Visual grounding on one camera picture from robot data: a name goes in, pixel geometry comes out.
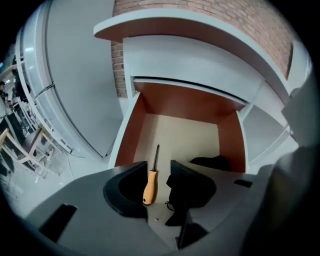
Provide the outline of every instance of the wooden chair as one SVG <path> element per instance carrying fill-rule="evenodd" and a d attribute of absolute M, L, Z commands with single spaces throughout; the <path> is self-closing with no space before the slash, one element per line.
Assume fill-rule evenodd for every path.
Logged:
<path fill-rule="evenodd" d="M 5 145 L 6 138 L 8 138 L 12 142 L 12 144 L 18 149 L 19 153 L 17 154 L 17 157 L 15 157 L 12 154 L 11 150 L 8 149 L 8 147 Z M 52 140 L 41 130 L 41 128 L 31 133 L 25 139 L 25 142 L 22 146 L 12 137 L 12 135 L 9 133 L 9 129 L 5 129 L 4 132 L 0 135 L 0 149 L 3 149 L 12 158 L 14 162 L 20 164 L 26 170 L 31 171 L 31 173 L 34 174 L 37 178 L 45 178 L 41 175 L 43 171 L 41 174 L 36 173 L 35 170 L 28 166 L 28 164 L 26 163 L 27 161 L 30 161 L 34 165 L 40 166 L 42 170 L 59 176 L 58 173 L 51 171 L 50 169 L 45 167 L 43 163 L 41 163 L 38 159 L 34 157 L 34 152 L 36 148 L 39 146 L 42 138 L 45 138 L 54 147 L 55 150 L 57 150 L 59 153 L 62 153 L 62 151 L 57 148 L 57 146 L 52 142 Z"/>

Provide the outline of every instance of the orange wood panel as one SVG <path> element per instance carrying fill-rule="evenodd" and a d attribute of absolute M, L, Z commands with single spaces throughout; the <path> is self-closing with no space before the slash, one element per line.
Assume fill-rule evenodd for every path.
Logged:
<path fill-rule="evenodd" d="M 135 82 L 147 113 L 218 124 L 244 107 L 231 99 L 177 85 Z"/>
<path fill-rule="evenodd" d="M 280 78 L 263 57 L 236 36 L 208 24 L 173 17 L 141 18 L 108 27 L 94 36 L 122 43 L 124 38 L 148 35 L 186 37 L 218 46 L 238 56 L 260 72 L 284 103 L 289 100 Z"/>
<path fill-rule="evenodd" d="M 246 172 L 246 155 L 240 120 L 236 112 L 218 123 L 220 155 L 225 157 L 233 172 Z"/>
<path fill-rule="evenodd" d="M 139 96 L 121 141 L 118 155 L 115 160 L 116 167 L 125 166 L 134 162 L 145 116 L 146 110 L 143 99 Z"/>

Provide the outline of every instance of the screwdriver handle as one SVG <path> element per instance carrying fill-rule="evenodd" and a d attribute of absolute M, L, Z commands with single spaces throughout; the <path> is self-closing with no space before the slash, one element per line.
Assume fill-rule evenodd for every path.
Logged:
<path fill-rule="evenodd" d="M 150 170 L 149 177 L 148 177 L 148 184 L 145 186 L 145 189 L 143 192 L 143 203 L 145 205 L 151 205 L 152 200 L 155 196 L 156 178 L 157 178 L 157 172 Z"/>

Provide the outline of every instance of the screwdriver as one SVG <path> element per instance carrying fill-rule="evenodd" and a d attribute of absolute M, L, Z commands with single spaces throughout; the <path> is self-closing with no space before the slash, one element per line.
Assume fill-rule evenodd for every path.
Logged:
<path fill-rule="evenodd" d="M 159 145 L 156 146 L 153 168 L 152 170 L 149 171 L 148 183 L 145 186 L 145 189 L 143 192 L 143 203 L 147 206 L 151 205 L 152 200 L 155 196 L 156 178 L 157 178 L 156 164 L 157 164 L 158 153 L 159 153 Z"/>

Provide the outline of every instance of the open drawer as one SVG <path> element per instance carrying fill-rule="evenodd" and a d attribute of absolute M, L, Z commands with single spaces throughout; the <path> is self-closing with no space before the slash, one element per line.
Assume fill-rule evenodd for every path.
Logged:
<path fill-rule="evenodd" d="M 234 172 L 246 171 L 246 154 L 238 111 L 240 102 L 214 91 L 135 81 L 138 91 L 129 103 L 111 153 L 109 168 L 148 161 L 151 170 L 160 145 L 156 202 L 164 203 L 170 188 L 170 160 L 225 157 Z"/>

